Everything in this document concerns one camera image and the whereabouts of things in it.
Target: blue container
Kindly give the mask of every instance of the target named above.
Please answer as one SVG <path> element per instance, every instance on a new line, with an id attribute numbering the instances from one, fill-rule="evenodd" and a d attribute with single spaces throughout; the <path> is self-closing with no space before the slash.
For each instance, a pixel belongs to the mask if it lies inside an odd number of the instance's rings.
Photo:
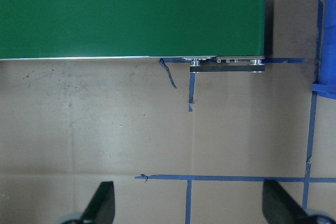
<path id="1" fill-rule="evenodd" d="M 313 91 L 336 99 L 336 0 L 327 0 L 325 11 L 320 79 L 319 84 L 313 84 Z"/>

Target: green board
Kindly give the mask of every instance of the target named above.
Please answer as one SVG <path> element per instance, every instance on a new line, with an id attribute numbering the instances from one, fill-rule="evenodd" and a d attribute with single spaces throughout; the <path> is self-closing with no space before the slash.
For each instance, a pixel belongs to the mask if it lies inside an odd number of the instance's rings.
<path id="1" fill-rule="evenodd" d="M 263 55 L 265 0 L 0 0 L 0 59 Z"/>

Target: green panel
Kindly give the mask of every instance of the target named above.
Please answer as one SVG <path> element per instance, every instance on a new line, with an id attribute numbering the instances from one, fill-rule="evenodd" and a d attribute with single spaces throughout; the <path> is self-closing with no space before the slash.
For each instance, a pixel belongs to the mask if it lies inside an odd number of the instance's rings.
<path id="1" fill-rule="evenodd" d="M 262 55 L 264 0 L 0 0 L 0 59 Z"/>

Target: green surface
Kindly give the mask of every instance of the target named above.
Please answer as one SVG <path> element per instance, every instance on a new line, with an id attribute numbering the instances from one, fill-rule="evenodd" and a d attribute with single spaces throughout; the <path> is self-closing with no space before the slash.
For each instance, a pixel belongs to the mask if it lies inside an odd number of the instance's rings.
<path id="1" fill-rule="evenodd" d="M 262 55 L 264 0 L 0 0 L 0 59 Z"/>

